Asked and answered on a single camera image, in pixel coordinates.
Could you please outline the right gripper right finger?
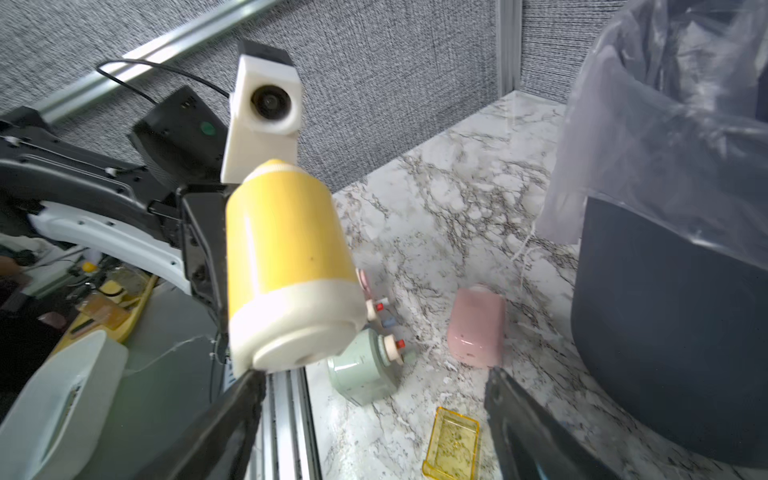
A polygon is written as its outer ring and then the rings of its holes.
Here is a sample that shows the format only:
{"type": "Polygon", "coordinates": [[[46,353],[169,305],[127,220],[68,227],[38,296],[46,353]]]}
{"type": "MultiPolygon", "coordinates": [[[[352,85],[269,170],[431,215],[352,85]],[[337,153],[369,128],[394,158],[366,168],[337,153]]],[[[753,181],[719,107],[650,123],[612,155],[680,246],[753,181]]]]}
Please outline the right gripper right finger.
{"type": "Polygon", "coordinates": [[[489,371],[484,407],[504,479],[616,479],[505,370],[489,371]]]}

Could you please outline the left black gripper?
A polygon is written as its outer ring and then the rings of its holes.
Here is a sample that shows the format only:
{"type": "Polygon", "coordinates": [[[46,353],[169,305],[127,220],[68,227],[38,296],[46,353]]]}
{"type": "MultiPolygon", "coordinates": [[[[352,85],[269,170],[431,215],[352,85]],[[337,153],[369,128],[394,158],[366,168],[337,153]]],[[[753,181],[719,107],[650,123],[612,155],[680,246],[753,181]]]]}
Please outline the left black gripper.
{"type": "Polygon", "coordinates": [[[223,184],[193,184],[178,191],[184,273],[192,297],[208,310],[221,333],[228,331],[228,196],[223,184]]]}

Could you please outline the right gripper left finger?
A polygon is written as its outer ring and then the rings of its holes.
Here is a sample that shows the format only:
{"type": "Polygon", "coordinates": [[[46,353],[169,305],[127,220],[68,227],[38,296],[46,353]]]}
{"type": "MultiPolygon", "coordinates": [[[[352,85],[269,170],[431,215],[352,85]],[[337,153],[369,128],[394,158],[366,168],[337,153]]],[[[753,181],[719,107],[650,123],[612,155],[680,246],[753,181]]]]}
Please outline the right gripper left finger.
{"type": "Polygon", "coordinates": [[[243,479],[258,431],[267,379],[249,370],[137,479],[243,479]]]}

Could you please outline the clear yellow shavings tray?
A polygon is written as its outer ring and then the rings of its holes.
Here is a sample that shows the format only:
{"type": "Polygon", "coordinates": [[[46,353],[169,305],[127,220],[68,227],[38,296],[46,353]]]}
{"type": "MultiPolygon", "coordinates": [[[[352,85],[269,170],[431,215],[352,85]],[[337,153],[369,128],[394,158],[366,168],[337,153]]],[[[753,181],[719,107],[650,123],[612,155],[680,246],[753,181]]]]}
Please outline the clear yellow shavings tray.
{"type": "Polygon", "coordinates": [[[475,479],[479,448],[479,422],[438,407],[422,473],[428,479],[475,479]]]}

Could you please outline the yellow pencil sharpener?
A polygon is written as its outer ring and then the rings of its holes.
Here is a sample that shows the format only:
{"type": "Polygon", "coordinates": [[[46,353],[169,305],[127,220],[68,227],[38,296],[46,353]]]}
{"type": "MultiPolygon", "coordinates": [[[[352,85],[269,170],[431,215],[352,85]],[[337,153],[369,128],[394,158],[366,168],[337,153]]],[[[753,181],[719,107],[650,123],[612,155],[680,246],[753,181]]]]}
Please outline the yellow pencil sharpener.
{"type": "Polygon", "coordinates": [[[331,193],[270,160],[229,197],[229,350],[233,373],[268,373],[342,353],[367,321],[366,298],[331,193]]]}

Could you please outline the green pencil sharpener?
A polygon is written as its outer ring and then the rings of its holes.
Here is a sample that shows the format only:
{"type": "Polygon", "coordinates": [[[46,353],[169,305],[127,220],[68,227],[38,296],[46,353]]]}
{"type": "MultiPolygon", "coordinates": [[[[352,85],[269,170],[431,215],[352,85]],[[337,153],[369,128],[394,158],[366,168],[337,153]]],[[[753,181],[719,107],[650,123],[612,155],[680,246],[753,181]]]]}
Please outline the green pencil sharpener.
{"type": "Polygon", "coordinates": [[[392,396],[399,388],[406,346],[394,334],[363,329],[342,353],[326,360],[331,385],[355,406],[392,396]]]}

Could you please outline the dark grey trash bin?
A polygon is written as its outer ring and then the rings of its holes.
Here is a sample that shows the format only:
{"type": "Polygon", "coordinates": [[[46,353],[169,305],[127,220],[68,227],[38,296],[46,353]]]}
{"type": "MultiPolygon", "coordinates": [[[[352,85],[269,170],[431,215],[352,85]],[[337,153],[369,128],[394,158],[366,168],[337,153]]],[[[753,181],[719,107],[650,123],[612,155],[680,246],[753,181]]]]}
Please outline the dark grey trash bin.
{"type": "Polygon", "coordinates": [[[589,198],[571,320],[584,363],[635,418],[704,456],[766,466],[767,264],[589,198]]]}

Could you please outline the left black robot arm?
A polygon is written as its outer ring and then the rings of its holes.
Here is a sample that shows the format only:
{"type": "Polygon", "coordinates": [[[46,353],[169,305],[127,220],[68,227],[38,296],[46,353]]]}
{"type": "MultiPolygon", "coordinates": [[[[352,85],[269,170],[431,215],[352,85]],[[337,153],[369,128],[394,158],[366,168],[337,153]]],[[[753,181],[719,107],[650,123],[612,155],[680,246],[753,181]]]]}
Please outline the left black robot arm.
{"type": "Polygon", "coordinates": [[[201,303],[228,329],[219,180],[227,128],[184,86],[137,121],[131,164],[69,144],[42,115],[1,117],[1,230],[95,249],[146,270],[201,303]]]}

